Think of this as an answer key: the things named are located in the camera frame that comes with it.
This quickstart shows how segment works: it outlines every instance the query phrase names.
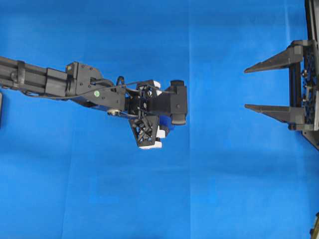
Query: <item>green dot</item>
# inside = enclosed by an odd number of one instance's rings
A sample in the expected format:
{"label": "green dot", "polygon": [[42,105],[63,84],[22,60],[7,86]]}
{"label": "green dot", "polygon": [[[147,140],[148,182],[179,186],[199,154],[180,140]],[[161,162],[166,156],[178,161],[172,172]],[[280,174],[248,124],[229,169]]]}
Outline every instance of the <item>green dot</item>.
{"label": "green dot", "polygon": [[95,95],[95,97],[99,97],[100,96],[100,92],[99,91],[95,91],[94,95]]}

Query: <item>black plastic part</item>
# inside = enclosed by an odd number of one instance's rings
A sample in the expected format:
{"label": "black plastic part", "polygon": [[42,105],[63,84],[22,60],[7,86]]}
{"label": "black plastic part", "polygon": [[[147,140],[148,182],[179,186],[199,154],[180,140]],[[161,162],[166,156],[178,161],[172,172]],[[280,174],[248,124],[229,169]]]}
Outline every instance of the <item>black plastic part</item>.
{"label": "black plastic part", "polygon": [[156,115],[171,117],[174,125],[186,124],[187,88],[183,81],[171,81],[169,88],[158,97],[150,98],[147,102],[148,111]]}
{"label": "black plastic part", "polygon": [[267,115],[282,123],[305,123],[304,108],[257,105],[245,105],[245,108]]}
{"label": "black plastic part", "polygon": [[158,116],[145,116],[142,119],[130,119],[129,123],[138,147],[155,144],[159,126]]}
{"label": "black plastic part", "polygon": [[291,64],[301,62],[303,58],[303,47],[291,46],[268,60],[247,68],[245,73],[288,68]]}

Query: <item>robotic arm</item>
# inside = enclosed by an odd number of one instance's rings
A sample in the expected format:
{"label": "robotic arm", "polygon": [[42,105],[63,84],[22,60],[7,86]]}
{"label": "robotic arm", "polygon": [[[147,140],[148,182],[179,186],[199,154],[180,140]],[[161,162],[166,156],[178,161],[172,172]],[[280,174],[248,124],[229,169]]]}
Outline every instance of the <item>robotic arm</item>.
{"label": "robotic arm", "polygon": [[160,139],[168,135],[169,124],[186,124],[187,90],[183,81],[171,81],[164,91],[156,81],[125,84],[121,76],[115,85],[104,79],[98,69],[78,62],[67,65],[62,72],[0,57],[0,86],[28,97],[71,100],[127,118],[142,149],[161,147]]}

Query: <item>blue backdrop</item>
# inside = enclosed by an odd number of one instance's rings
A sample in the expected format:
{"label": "blue backdrop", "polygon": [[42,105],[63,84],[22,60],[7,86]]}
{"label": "blue backdrop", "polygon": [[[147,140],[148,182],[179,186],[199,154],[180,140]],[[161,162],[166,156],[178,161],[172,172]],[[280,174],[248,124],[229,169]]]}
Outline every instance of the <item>blue backdrop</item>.
{"label": "blue backdrop", "polygon": [[4,91],[0,238],[308,238],[318,152],[244,104],[288,105],[288,71],[243,70],[306,39],[302,0],[0,2],[0,55],[188,86],[187,125],[142,151],[124,119]]}

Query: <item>blue fabric background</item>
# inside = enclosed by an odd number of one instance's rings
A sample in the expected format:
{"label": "blue fabric background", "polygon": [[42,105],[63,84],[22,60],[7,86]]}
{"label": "blue fabric background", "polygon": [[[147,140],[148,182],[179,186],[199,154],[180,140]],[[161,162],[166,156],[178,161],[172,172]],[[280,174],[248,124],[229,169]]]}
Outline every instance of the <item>blue fabric background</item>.
{"label": "blue fabric background", "polygon": [[318,152],[244,104],[288,105],[288,71],[243,70],[306,39],[302,0],[1,1],[0,55],[188,86],[163,149],[72,102],[5,91],[2,239],[308,238]]}

